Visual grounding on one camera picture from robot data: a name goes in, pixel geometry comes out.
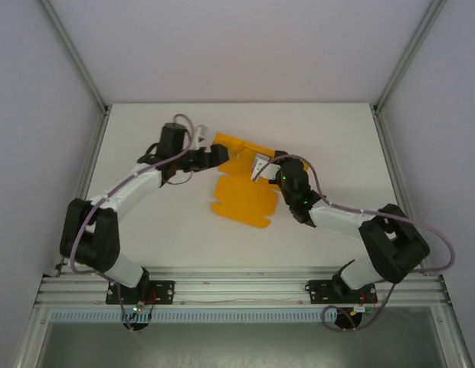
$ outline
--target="white wall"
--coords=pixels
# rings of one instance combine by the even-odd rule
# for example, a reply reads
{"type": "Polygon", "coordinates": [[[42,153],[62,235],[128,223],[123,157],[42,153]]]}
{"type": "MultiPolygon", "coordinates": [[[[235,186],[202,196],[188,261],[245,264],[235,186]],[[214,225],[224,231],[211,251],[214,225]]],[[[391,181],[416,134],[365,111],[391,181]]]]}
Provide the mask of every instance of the white wall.
{"type": "Polygon", "coordinates": [[[430,0],[52,0],[114,102],[367,101],[430,0]]]}
{"type": "Polygon", "coordinates": [[[447,3],[384,116],[418,218],[457,250],[445,278],[475,363],[475,0],[447,3]]]}
{"type": "Polygon", "coordinates": [[[37,2],[0,1],[0,367],[58,254],[98,115],[37,2]]]}

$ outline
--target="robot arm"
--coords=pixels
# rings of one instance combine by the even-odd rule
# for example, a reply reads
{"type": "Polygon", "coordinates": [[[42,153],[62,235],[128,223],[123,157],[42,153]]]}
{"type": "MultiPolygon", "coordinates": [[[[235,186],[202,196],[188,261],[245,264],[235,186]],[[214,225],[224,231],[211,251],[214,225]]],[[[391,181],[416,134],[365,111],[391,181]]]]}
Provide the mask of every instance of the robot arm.
{"type": "MultiPolygon", "coordinates": [[[[283,155],[287,153],[275,153],[275,157],[283,155]]],[[[254,175],[262,167],[259,161],[254,175]]],[[[333,276],[332,288],[339,299],[380,280],[397,284],[429,255],[428,244],[413,225],[380,215],[353,214],[323,201],[310,188],[309,176],[299,159],[279,159],[270,166],[272,168],[263,171],[265,177],[279,186],[285,203],[299,223],[332,228],[363,241],[368,256],[345,264],[333,276]]],[[[406,217],[392,204],[379,212],[406,217]]]]}
{"type": "MultiPolygon", "coordinates": [[[[202,133],[203,130],[197,129],[197,132],[202,133]]],[[[178,170],[198,172],[229,160],[228,150],[222,145],[199,147],[201,137],[197,133],[196,149],[190,149],[170,163],[152,167],[155,163],[180,153],[186,134],[186,127],[177,123],[167,123],[162,128],[160,141],[147,149],[131,172],[139,174],[100,205],[84,230],[77,248],[77,263],[87,265],[123,286],[137,289],[141,301],[145,300],[144,296],[147,294],[149,273],[120,251],[119,221],[148,194],[164,186],[178,170]]],[[[74,239],[87,214],[104,198],[105,195],[98,195],[87,201],[75,199],[69,204],[60,247],[64,257],[70,257],[74,239]]]]}

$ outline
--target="glass panel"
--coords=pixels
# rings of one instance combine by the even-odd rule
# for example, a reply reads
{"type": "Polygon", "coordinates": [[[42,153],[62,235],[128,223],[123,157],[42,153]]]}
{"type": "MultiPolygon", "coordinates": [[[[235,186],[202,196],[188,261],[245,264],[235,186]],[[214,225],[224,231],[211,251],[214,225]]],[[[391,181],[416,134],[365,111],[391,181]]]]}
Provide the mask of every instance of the glass panel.
{"type": "Polygon", "coordinates": [[[51,323],[39,367],[443,367],[429,308],[387,308],[369,329],[320,324],[51,323]]]}

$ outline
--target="white tabletop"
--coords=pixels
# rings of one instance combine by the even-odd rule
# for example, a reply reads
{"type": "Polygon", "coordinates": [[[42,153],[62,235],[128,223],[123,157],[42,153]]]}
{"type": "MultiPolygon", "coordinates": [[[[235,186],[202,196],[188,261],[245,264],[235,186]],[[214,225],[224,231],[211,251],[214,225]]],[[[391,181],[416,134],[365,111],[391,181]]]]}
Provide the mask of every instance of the white tabletop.
{"type": "MultiPolygon", "coordinates": [[[[195,124],[306,157],[337,203],[381,208],[395,202],[366,103],[122,103],[113,105],[89,197],[124,179],[175,113],[195,124]]],[[[184,179],[187,174],[173,180],[184,179]]],[[[146,267],[294,268],[340,266],[366,254],[362,241],[297,223],[283,200],[268,228],[211,211],[216,169],[163,186],[120,223],[122,252],[146,267]]]]}

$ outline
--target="black mounting plate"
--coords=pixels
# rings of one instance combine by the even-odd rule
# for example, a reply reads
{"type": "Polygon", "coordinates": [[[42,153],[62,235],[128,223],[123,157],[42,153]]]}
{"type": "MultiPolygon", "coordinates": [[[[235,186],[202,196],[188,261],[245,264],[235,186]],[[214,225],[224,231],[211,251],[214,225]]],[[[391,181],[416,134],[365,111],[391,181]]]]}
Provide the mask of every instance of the black mounting plate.
{"type": "MultiPolygon", "coordinates": [[[[174,281],[149,281],[149,290],[146,295],[146,304],[173,304],[173,296],[175,294],[175,282],[174,281]]],[[[135,288],[130,289],[122,285],[122,298],[123,304],[137,304],[139,302],[139,294],[135,288]]],[[[107,304],[118,304],[118,292],[116,284],[109,283],[108,292],[106,293],[107,304]]]]}
{"type": "Polygon", "coordinates": [[[310,280],[305,288],[309,293],[311,304],[361,304],[362,302],[371,304],[378,301],[374,284],[368,284],[359,290],[352,290],[343,298],[334,292],[332,280],[310,280]]]}

